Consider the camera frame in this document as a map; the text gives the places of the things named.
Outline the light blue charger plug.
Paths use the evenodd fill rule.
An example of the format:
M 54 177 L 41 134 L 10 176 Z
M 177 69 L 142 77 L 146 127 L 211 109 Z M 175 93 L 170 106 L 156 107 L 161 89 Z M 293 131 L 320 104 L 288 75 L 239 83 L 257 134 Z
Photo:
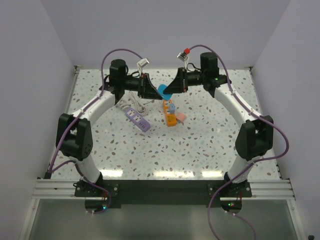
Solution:
M 168 113 L 172 115 L 175 113 L 175 110 L 176 110 L 175 105 L 173 103 L 170 103 L 168 106 Z

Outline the teal blue plug adapter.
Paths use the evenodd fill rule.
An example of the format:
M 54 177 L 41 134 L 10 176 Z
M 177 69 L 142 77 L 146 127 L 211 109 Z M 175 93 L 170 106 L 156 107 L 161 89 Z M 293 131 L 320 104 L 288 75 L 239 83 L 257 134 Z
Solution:
M 159 95 L 162 97 L 163 100 L 169 101 L 172 97 L 172 93 L 164 93 L 164 90 L 167 88 L 167 85 L 165 84 L 160 84 L 157 88 L 157 92 Z

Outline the pink charger plug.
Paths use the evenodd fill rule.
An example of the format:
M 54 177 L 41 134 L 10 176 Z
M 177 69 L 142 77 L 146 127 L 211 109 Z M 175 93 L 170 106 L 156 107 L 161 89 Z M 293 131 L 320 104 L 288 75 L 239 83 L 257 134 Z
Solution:
M 179 123 L 183 123 L 186 120 L 186 115 L 181 112 L 179 112 L 175 117 Z

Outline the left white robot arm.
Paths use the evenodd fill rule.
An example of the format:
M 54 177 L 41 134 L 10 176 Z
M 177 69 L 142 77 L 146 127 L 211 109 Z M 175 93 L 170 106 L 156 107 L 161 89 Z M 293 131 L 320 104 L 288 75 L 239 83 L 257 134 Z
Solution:
M 99 196 L 104 190 L 102 173 L 97 169 L 92 156 L 92 125 L 124 96 L 125 91 L 137 92 L 138 97 L 161 100 L 148 73 L 143 67 L 149 64 L 147 58 L 137 63 L 138 76 L 128 74 L 128 66 L 123 59 L 111 61 L 109 74 L 102 76 L 102 86 L 98 93 L 82 108 L 72 114 L 63 113 L 58 119 L 56 151 L 62 152 L 71 161 L 86 184 L 86 191 Z

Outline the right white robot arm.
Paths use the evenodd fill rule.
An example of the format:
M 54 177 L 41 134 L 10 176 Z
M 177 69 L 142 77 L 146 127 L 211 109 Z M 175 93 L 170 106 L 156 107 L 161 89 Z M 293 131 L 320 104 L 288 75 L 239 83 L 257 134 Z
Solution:
M 232 89 L 230 79 L 220 74 L 218 61 L 220 57 L 214 52 L 200 55 L 200 69 L 187 72 L 185 67 L 178 68 L 174 80 L 163 90 L 165 95 L 185 93 L 191 86 L 203 86 L 214 99 L 223 105 L 239 126 L 235 140 L 236 159 L 224 175 L 223 192 L 230 197 L 240 190 L 240 184 L 247 181 L 253 163 L 260 160 L 272 147 L 274 130 L 273 119 L 261 116 L 250 109 L 250 105 Z

